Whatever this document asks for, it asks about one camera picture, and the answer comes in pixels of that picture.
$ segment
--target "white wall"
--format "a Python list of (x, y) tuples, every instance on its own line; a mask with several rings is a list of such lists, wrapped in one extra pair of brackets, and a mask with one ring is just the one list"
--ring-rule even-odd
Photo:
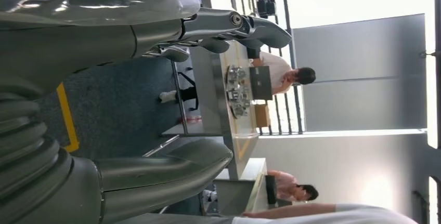
[(407, 134), (270, 137), (258, 141), (253, 157), (266, 157), (268, 169), (314, 185), (317, 202), (383, 206), (418, 220), (421, 206), (412, 191), (428, 195), (429, 174), (437, 168), (434, 160), (425, 162), (430, 156), (439, 164), (438, 153), (426, 134)]

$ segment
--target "hand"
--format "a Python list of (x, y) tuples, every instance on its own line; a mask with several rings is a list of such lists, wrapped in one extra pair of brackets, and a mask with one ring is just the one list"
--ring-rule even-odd
[(254, 213), (252, 213), (252, 212), (243, 212), (243, 213), (242, 213), (242, 216), (246, 216), (246, 217), (249, 217), (249, 218), (253, 218), (253, 217), (254, 217)]

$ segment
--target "gray carpet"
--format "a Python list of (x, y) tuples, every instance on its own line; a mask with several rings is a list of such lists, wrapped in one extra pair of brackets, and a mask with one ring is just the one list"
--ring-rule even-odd
[[(191, 65), (178, 65), (179, 70)], [(77, 156), (91, 159), (140, 156), (164, 141), (160, 134), (180, 118), (177, 104), (160, 104), (158, 95), (175, 88), (170, 61), (138, 59), (93, 67), (64, 81), (76, 133)], [(56, 92), (39, 100), (48, 134), (69, 143)], [(193, 100), (186, 102), (193, 106)]]

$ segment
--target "glass panel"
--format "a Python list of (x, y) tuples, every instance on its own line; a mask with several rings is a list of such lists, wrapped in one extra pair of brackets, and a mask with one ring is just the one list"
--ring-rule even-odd
[(438, 183), (429, 177), (429, 223), (438, 224)]
[[(427, 0), (425, 13), (426, 53), (435, 51), (435, 0)], [(436, 58), (426, 56), (426, 94), (427, 94), (427, 141), (438, 148), (438, 126), (436, 116)]]

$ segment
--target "woman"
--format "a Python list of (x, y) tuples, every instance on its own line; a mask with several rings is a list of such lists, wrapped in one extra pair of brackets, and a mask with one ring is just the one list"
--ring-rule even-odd
[(312, 201), (318, 197), (318, 191), (312, 185), (297, 184), (297, 180), (286, 172), (270, 170), (268, 174), (276, 178), (277, 198), (289, 202)]

